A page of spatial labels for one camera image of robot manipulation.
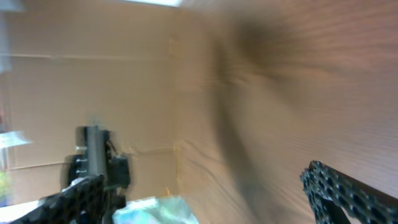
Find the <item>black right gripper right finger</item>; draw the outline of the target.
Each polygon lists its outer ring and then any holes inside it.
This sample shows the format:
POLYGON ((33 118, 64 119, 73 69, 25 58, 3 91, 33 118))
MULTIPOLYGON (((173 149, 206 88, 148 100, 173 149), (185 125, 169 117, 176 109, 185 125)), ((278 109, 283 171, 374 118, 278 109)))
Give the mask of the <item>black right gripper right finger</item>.
POLYGON ((317 224, 397 224, 397 199, 320 161, 311 161, 301 173, 317 224))

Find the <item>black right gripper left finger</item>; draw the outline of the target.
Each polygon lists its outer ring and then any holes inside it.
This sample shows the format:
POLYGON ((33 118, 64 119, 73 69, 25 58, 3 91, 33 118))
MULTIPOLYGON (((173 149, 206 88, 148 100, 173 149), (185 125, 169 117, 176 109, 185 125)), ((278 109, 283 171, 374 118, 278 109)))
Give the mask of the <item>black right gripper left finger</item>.
POLYGON ((101 223, 106 213, 103 175, 79 178, 11 224, 101 223))

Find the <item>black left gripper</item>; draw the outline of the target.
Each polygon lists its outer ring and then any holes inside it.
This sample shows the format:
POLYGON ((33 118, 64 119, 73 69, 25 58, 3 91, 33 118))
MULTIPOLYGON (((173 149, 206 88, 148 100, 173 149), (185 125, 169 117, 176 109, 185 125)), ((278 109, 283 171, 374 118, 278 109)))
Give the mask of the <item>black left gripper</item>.
POLYGON ((116 210, 126 206, 124 191, 131 183, 129 158, 119 152, 113 142, 112 133, 99 126, 76 128, 76 149, 67 170, 67 184, 79 178, 102 176, 103 198, 98 205, 104 207, 102 223, 113 223, 116 210))

